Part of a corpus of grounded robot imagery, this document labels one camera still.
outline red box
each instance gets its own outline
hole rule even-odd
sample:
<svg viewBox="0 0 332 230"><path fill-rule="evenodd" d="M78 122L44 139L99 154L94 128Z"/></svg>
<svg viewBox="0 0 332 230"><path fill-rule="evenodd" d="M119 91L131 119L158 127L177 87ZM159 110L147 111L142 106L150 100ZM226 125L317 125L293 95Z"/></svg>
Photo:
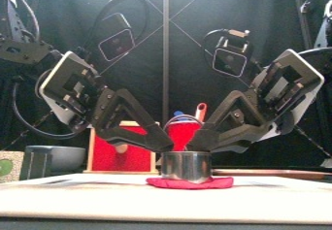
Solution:
<svg viewBox="0 0 332 230"><path fill-rule="evenodd" d="M120 127L145 134L146 131L135 121L122 121ZM87 173L158 174L155 153L131 145L112 146L91 129Z"/></svg>

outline red object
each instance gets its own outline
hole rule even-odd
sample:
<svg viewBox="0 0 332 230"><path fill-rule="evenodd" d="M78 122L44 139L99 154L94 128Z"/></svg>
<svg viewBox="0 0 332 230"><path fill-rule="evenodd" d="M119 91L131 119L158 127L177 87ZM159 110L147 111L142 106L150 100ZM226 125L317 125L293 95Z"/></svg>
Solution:
<svg viewBox="0 0 332 230"><path fill-rule="evenodd" d="M146 133L140 126L122 127L135 133ZM118 153L115 147L95 135L92 171L150 172L151 158L151 151L131 145L126 152Z"/></svg>
<svg viewBox="0 0 332 230"><path fill-rule="evenodd" d="M206 103L199 103L198 106L197 106L197 109L195 109L194 117L195 117L201 122L203 122L203 117L205 117L205 114L206 114L206 108L207 108Z"/></svg>
<svg viewBox="0 0 332 230"><path fill-rule="evenodd" d="M181 120L170 123L167 127L169 136L174 142L173 151L183 151L195 130L201 125L193 120Z"/></svg>
<svg viewBox="0 0 332 230"><path fill-rule="evenodd" d="M210 179L203 183L193 183L185 180L167 180L162 178L146 179L147 184L174 189L211 189L211 188L230 188L233 186L233 177Z"/></svg>

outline red panel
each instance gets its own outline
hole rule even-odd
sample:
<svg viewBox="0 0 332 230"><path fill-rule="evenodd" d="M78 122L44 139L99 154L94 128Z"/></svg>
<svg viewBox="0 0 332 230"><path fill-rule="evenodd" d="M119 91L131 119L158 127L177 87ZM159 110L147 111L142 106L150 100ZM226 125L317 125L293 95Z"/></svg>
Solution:
<svg viewBox="0 0 332 230"><path fill-rule="evenodd" d="M139 126L123 126L124 129L145 134ZM149 150L130 146L124 153L118 153L111 144L95 137L92 171L150 172Z"/></svg>

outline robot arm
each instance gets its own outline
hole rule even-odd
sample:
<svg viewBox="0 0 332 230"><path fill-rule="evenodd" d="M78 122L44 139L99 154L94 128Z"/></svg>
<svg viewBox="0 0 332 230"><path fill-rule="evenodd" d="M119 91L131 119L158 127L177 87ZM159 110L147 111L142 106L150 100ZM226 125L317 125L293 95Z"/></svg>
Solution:
<svg viewBox="0 0 332 230"><path fill-rule="evenodd" d="M63 56L39 91L72 131L80 131L91 124L99 137L115 146L127 143L155 152L173 149L169 136L130 91L112 91L98 71L75 53ZM143 135L119 127L126 115L143 128Z"/></svg>
<svg viewBox="0 0 332 230"><path fill-rule="evenodd" d="M324 77L286 50L245 92L233 91L186 145L195 151L244 152L249 145L292 131Z"/></svg>

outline red cup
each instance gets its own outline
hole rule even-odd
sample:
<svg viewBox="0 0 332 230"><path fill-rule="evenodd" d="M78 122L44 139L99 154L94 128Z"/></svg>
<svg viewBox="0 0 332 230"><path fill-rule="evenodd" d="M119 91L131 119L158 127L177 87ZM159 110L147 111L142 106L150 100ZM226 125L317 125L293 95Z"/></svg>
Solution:
<svg viewBox="0 0 332 230"><path fill-rule="evenodd" d="M179 120L171 122L167 126L167 134L174 142L173 151L183 151L190 141L194 132L201 128L197 121L193 120Z"/></svg>

